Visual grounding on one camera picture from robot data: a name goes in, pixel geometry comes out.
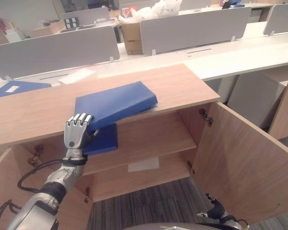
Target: wall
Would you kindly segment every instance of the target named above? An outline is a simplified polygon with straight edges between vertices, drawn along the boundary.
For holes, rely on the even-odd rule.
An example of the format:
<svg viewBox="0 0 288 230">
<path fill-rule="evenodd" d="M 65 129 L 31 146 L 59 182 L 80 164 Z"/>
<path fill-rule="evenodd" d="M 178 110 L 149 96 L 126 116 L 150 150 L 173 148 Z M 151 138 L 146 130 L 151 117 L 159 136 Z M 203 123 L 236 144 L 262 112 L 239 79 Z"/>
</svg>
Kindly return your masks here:
<svg viewBox="0 0 288 230">
<path fill-rule="evenodd" d="M 58 19 L 58 15 L 52 0 L 0 0 L 0 18 L 30 35 L 42 20 Z"/>
</svg>

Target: cabinet shelf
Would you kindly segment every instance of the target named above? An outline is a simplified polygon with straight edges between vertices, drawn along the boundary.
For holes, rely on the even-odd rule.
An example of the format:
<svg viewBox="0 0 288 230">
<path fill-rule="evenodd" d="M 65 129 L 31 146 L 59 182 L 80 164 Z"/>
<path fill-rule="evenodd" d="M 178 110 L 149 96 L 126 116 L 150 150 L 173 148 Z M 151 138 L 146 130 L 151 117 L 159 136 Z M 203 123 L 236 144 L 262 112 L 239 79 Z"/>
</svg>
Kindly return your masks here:
<svg viewBox="0 0 288 230">
<path fill-rule="evenodd" d="M 90 187 L 90 197 L 96 202 L 185 178 L 190 176 L 186 159 L 194 154 L 195 149 L 191 149 L 159 157 L 158 169 L 128 172 L 128 166 L 123 165 L 87 175 L 81 178 L 77 188 L 85 192 Z"/>
<path fill-rule="evenodd" d="M 196 148 L 176 112 L 118 125 L 118 149 L 89 156 L 84 175 Z"/>
</svg>

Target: blue binder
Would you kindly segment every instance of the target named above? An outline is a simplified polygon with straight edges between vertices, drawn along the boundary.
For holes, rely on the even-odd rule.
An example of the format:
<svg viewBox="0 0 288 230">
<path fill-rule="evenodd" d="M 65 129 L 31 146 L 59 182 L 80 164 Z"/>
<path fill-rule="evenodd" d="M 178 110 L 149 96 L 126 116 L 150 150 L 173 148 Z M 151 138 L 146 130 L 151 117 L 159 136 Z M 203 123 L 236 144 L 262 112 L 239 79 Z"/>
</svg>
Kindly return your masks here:
<svg viewBox="0 0 288 230">
<path fill-rule="evenodd" d="M 18 88 L 15 89 L 13 92 L 6 92 L 12 86 L 16 86 Z M 26 91 L 31 91 L 31 90 L 48 88 L 48 87 L 51 87 L 51 84 L 12 80 L 0 88 L 0 97 L 13 95 L 13 94 L 21 93 L 21 92 L 26 92 Z"/>
<path fill-rule="evenodd" d="M 84 153 L 92 155 L 117 149 L 114 122 L 151 109 L 157 102 L 156 95 L 140 81 L 78 97 L 75 114 L 88 113 L 94 116 L 88 129 L 99 130 L 91 146 L 84 149 Z"/>
</svg>

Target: gray partition panel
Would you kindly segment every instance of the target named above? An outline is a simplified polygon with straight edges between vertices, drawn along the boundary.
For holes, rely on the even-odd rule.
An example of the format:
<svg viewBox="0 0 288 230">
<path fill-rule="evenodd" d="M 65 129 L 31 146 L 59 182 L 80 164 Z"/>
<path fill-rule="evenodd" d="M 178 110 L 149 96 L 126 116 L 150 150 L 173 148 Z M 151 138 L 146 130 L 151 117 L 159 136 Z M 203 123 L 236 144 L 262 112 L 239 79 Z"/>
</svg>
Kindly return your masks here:
<svg viewBox="0 0 288 230">
<path fill-rule="evenodd" d="M 241 38 L 250 7 L 158 18 L 140 23 L 143 53 L 157 53 Z"/>
<path fill-rule="evenodd" d="M 27 39 L 0 46 L 0 76 L 18 78 L 120 58 L 111 26 Z"/>
<path fill-rule="evenodd" d="M 100 7 L 95 9 L 73 11 L 60 15 L 60 18 L 78 17 L 80 25 L 94 24 L 94 21 L 100 18 L 110 19 L 109 10 L 107 7 Z"/>
<path fill-rule="evenodd" d="M 206 6 L 210 7 L 211 0 L 182 0 L 180 5 L 180 10 L 193 10 L 198 8 L 205 8 Z"/>
<path fill-rule="evenodd" d="M 288 32 L 288 4 L 278 4 L 270 10 L 264 35 L 270 35 L 272 31 L 274 33 Z"/>
</svg>

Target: white desk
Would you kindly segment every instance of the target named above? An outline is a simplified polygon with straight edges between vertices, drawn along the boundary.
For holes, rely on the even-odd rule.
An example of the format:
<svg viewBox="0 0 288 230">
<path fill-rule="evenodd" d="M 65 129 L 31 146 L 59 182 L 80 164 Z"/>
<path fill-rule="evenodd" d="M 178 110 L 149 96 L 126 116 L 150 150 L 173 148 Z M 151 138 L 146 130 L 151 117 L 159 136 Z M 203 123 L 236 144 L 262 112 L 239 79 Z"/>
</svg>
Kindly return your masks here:
<svg viewBox="0 0 288 230">
<path fill-rule="evenodd" d="M 252 9 L 266 8 L 266 7 L 272 7 L 272 6 L 273 5 L 269 4 L 269 3 L 257 3 L 257 2 L 245 4 L 245 7 L 251 7 Z M 210 7 L 206 7 L 206 8 L 179 11 L 179 15 L 189 14 L 189 13 L 197 13 L 197 12 L 218 11 L 221 9 L 222 9 L 222 7 L 219 6 L 218 4 L 216 4 L 216 5 L 211 5 Z"/>
<path fill-rule="evenodd" d="M 265 23 L 248 24 L 244 37 L 235 42 L 206 45 L 155 56 L 127 55 L 124 44 L 118 44 L 120 51 L 118 61 L 99 63 L 87 68 L 95 70 L 99 78 L 104 78 L 120 73 L 184 63 L 199 78 L 207 81 L 288 65 L 288 33 L 263 36 Z M 58 85 L 58 79 L 79 68 L 58 70 L 19 79 Z"/>
</svg>

